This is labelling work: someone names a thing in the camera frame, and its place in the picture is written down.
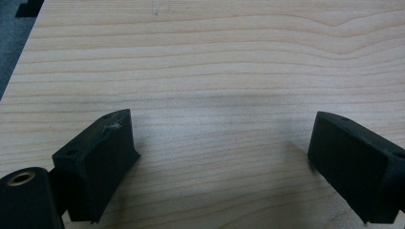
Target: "wood grain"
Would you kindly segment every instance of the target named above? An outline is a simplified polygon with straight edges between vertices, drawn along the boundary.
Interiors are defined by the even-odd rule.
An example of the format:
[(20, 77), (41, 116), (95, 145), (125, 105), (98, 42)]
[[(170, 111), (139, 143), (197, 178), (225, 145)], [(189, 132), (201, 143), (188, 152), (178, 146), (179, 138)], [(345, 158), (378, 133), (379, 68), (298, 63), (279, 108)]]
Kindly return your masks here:
[(130, 108), (141, 160), (100, 224), (65, 215), (67, 228), (361, 228), (306, 151), (317, 111), (405, 146), (404, 9), (47, 0), (0, 103), (0, 175), (51, 169), (94, 120)]

